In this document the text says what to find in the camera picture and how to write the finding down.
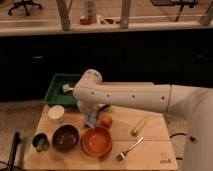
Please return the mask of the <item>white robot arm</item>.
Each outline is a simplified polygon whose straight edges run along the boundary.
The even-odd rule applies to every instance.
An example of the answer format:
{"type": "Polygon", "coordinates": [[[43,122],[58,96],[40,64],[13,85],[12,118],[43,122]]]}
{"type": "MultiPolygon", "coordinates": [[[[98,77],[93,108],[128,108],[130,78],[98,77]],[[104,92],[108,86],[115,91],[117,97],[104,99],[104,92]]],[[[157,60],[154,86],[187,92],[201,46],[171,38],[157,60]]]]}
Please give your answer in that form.
{"type": "Polygon", "coordinates": [[[182,171],[213,171],[213,88],[103,83],[88,69],[73,89],[84,115],[96,115],[99,104],[182,115],[188,120],[182,171]]]}

